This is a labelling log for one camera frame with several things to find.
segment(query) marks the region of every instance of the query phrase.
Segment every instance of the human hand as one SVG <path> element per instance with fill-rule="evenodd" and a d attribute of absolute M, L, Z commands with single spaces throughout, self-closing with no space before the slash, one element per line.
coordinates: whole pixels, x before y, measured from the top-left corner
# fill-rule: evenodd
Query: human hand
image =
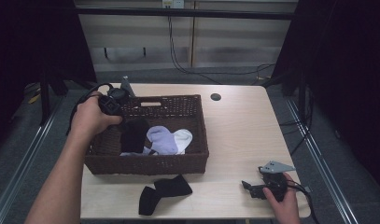
<path fill-rule="evenodd" d="M 77 112 L 71 123 L 70 134 L 90 141 L 109 125 L 122 122 L 121 116 L 108 116 L 100 110 L 98 100 L 101 94 L 99 91 L 95 91 L 92 93 L 92 97 L 77 106 Z"/>
<path fill-rule="evenodd" d="M 283 173 L 289 181 L 289 185 L 293 185 L 290 175 Z M 300 216 L 298 212 L 298 203 L 296 197 L 296 190 L 288 188 L 282 202 L 278 202 L 273 193 L 268 188 L 263 188 L 263 193 L 269 204 L 274 209 L 274 216 L 280 224 L 299 224 Z"/>

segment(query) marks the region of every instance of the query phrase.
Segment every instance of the brown wicker basket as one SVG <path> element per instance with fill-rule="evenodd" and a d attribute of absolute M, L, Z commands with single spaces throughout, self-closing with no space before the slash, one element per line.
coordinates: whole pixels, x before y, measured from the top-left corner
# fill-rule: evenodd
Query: brown wicker basket
<path fill-rule="evenodd" d="M 172 133 L 187 129 L 192 141 L 183 155 L 120 156 L 120 131 L 112 127 L 95 136 L 85 157 L 94 175 L 203 174 L 209 151 L 200 95 L 135 97 L 123 107 L 126 120 L 144 118 Z"/>

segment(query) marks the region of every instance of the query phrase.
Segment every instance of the wooden table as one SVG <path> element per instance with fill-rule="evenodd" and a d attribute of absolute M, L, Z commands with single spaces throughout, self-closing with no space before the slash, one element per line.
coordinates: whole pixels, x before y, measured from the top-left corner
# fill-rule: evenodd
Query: wooden table
<path fill-rule="evenodd" d="M 162 198 L 150 217 L 138 215 L 145 186 L 175 175 L 92 175 L 84 166 L 82 218 L 269 218 L 274 213 L 267 201 L 252 199 L 242 180 L 263 184 L 259 166 L 268 161 L 293 165 L 270 100 L 263 87 L 221 85 L 132 84 L 136 96 L 201 94 L 210 156 L 203 175 L 184 175 L 193 193 Z M 214 101 L 211 94 L 221 100 Z M 299 182 L 297 173 L 289 172 Z M 300 217 L 310 209 L 297 194 Z"/>

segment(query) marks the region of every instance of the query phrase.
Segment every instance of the power cable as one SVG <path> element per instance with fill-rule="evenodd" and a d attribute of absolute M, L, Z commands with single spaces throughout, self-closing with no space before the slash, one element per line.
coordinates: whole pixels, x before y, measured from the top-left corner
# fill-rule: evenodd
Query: power cable
<path fill-rule="evenodd" d="M 299 184 L 295 181 L 292 181 L 292 180 L 288 180 L 288 182 L 292 182 L 295 184 L 295 186 L 288 185 L 289 188 L 296 189 L 305 195 L 306 201 L 308 201 L 309 208 L 311 209 L 311 217 L 315 221 L 316 224 L 319 224 L 319 222 L 317 220 L 317 216 L 315 214 L 315 207 L 313 205 L 312 197 L 311 197 L 310 193 L 301 184 Z"/>
<path fill-rule="evenodd" d="M 297 149 L 300 147 L 300 145 L 305 141 L 305 139 L 308 137 L 309 133 L 311 132 L 312 128 L 312 121 L 313 121 L 313 112 L 314 112 L 314 96 L 311 91 L 308 91 L 308 118 L 309 118 L 309 123 L 307 128 L 305 129 L 305 134 L 303 135 L 303 138 L 300 140 L 300 142 L 297 144 L 297 146 L 290 151 L 290 156 L 294 155 L 294 153 L 297 151 Z"/>
<path fill-rule="evenodd" d="M 77 112 L 77 106 L 79 104 L 82 104 L 84 103 L 89 97 L 90 97 L 90 94 L 93 92 L 93 91 L 97 91 L 100 87 L 102 86 L 108 86 L 109 89 L 113 89 L 114 87 L 110 84 L 110 83 L 101 83 L 101 84 L 98 84 L 92 88 L 90 88 L 87 93 L 85 93 L 84 95 L 81 96 L 81 98 L 79 98 L 79 100 L 76 102 L 76 104 L 74 105 L 72 111 L 71 111 L 71 115 L 70 115 L 70 121 L 69 121 L 69 126 L 68 126 L 68 129 L 67 129 L 67 132 L 66 132 L 66 135 L 69 134 L 70 130 L 71 130 L 71 121 L 73 120 L 74 118 L 74 115 L 76 114 Z"/>
<path fill-rule="evenodd" d="M 216 81 L 216 80 L 214 80 L 213 78 L 207 77 L 205 75 L 233 75 L 233 76 L 242 76 L 242 75 L 257 74 L 256 80 L 253 83 L 250 84 L 250 85 L 254 85 L 260 79 L 260 71 L 265 70 L 265 69 L 267 69 L 267 68 L 275 65 L 275 63 L 261 64 L 261 65 L 257 66 L 257 69 L 255 71 L 244 72 L 244 73 L 222 73 L 222 72 L 202 72 L 202 73 L 199 73 L 199 72 L 188 71 L 185 68 L 183 68 L 179 64 L 179 62 L 177 60 L 176 51 L 175 51 L 175 42 L 174 42 L 174 39 L 173 39 L 173 26 L 172 26 L 172 18 L 171 17 L 168 17 L 168 22 L 169 22 L 169 41 L 170 41 L 171 59 L 172 59 L 172 62 L 174 64 L 175 68 L 178 71 L 182 72 L 182 73 L 191 74 L 191 75 L 198 75 L 198 76 L 207 78 L 210 81 L 215 82 L 215 83 L 217 83 L 219 85 L 223 85 L 223 84 L 220 83 L 220 82 L 218 82 L 218 81 Z"/>

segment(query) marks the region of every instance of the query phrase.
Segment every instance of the black cloth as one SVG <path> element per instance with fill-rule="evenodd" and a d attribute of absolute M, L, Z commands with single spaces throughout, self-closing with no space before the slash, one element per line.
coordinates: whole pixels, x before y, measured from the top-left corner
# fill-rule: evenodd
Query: black cloth
<path fill-rule="evenodd" d="M 140 196 L 139 215 L 151 216 L 161 198 L 192 194 L 192 189 L 182 175 L 154 182 L 155 189 L 145 186 Z"/>
<path fill-rule="evenodd" d="M 121 151 L 143 153 L 148 129 L 149 124 L 143 118 L 127 121 L 120 136 Z"/>

